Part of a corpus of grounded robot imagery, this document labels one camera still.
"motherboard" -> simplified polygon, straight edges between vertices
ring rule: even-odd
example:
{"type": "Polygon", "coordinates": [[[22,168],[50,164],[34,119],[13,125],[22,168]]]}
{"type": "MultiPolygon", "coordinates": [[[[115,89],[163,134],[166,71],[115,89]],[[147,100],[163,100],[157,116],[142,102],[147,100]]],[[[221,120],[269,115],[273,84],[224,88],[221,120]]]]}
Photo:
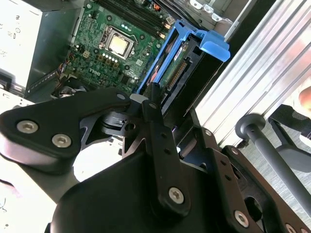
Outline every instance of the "motherboard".
{"type": "Polygon", "coordinates": [[[92,89],[135,92],[173,24],[146,0],[87,1],[64,73],[92,89]]]}

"white label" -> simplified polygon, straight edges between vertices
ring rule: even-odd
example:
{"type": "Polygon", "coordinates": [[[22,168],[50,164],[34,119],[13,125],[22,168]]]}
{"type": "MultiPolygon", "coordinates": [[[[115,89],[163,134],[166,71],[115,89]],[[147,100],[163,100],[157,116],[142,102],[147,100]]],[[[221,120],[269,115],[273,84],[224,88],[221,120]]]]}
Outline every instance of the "white label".
{"type": "Polygon", "coordinates": [[[26,86],[41,21],[38,10],[19,0],[1,0],[0,72],[26,86]]]}
{"type": "Polygon", "coordinates": [[[137,59],[137,61],[136,61],[136,65],[139,65],[139,66],[142,66],[143,63],[144,62],[140,59],[137,59]]]}
{"type": "Polygon", "coordinates": [[[178,50],[178,52],[177,52],[177,54],[176,54],[175,57],[174,57],[174,61],[177,60],[177,58],[179,57],[179,55],[180,55],[180,53],[181,53],[182,50],[183,50],[183,47],[180,47],[179,50],[178,50]]]}
{"type": "Polygon", "coordinates": [[[175,23],[175,19],[172,16],[166,18],[168,24],[172,25],[175,23]]]}

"cpu socket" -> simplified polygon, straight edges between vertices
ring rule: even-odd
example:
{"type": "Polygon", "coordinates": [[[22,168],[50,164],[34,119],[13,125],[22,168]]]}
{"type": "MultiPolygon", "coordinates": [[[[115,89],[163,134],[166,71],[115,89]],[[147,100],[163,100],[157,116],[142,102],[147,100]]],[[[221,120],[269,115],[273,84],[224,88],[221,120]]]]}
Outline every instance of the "cpu socket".
{"type": "Polygon", "coordinates": [[[100,48],[126,60],[134,47],[134,41],[129,37],[120,30],[108,26],[103,34],[100,48]]]}

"blue drive tray handle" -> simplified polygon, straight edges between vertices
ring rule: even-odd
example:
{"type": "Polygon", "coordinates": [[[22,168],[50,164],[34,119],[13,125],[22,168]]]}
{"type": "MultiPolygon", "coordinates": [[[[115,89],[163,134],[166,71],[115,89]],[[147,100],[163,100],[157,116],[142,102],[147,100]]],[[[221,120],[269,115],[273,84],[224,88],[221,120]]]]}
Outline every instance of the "blue drive tray handle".
{"type": "Polygon", "coordinates": [[[170,38],[173,36],[175,31],[178,32],[178,37],[175,40],[175,43],[169,52],[169,54],[166,56],[165,61],[163,62],[162,66],[158,69],[158,72],[156,74],[156,77],[153,79],[153,82],[159,83],[164,72],[168,68],[169,64],[171,63],[171,60],[174,59],[177,51],[179,50],[182,42],[186,41],[187,38],[192,34],[196,36],[197,38],[201,39],[200,47],[199,49],[203,52],[210,54],[211,56],[221,60],[222,62],[226,62],[230,58],[230,52],[229,52],[229,44],[225,42],[225,38],[214,31],[203,31],[199,30],[195,27],[193,27],[191,24],[184,20],[177,20],[174,24],[166,42],[163,44],[159,54],[157,55],[154,63],[150,67],[149,71],[146,74],[146,77],[142,81],[139,89],[137,90],[138,94],[140,93],[143,86],[146,84],[147,80],[149,79],[152,71],[154,70],[154,67],[157,65],[159,59],[162,57],[162,54],[165,52],[165,48],[167,46],[167,43],[169,42],[170,38]]]}

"bolt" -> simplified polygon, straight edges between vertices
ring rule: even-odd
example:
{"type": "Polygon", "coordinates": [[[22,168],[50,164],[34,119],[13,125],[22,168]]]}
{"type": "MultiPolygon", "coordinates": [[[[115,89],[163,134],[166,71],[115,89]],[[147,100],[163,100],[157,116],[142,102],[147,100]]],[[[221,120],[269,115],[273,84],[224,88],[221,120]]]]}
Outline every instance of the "bolt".
{"type": "Polygon", "coordinates": [[[247,228],[249,226],[247,217],[241,211],[236,210],[234,212],[234,217],[241,226],[243,226],[245,228],[247,228]]]}
{"type": "Polygon", "coordinates": [[[290,224],[286,223],[285,226],[289,233],[296,233],[295,229],[290,224]]]}
{"type": "Polygon", "coordinates": [[[206,133],[208,136],[212,136],[212,133],[211,133],[209,130],[205,130],[205,133],[206,133]]]}
{"type": "Polygon", "coordinates": [[[17,129],[22,133],[34,133],[39,129],[39,127],[33,121],[23,120],[17,124],[17,129]]]}
{"type": "Polygon", "coordinates": [[[239,152],[238,152],[235,148],[232,148],[231,151],[232,151],[234,154],[239,154],[239,152]]]}
{"type": "Polygon", "coordinates": [[[156,109],[156,105],[154,103],[150,103],[149,106],[156,109]]]}
{"type": "Polygon", "coordinates": [[[71,145],[71,138],[65,134],[57,134],[52,138],[52,142],[59,148],[67,148],[71,145]]]}
{"type": "Polygon", "coordinates": [[[125,99],[125,96],[124,96],[124,95],[121,95],[121,94],[117,94],[117,97],[120,98],[121,100],[124,100],[124,99],[125,99]]]}
{"type": "Polygon", "coordinates": [[[169,196],[176,204],[182,204],[184,202],[184,195],[178,188],[170,188],[169,196]]]}

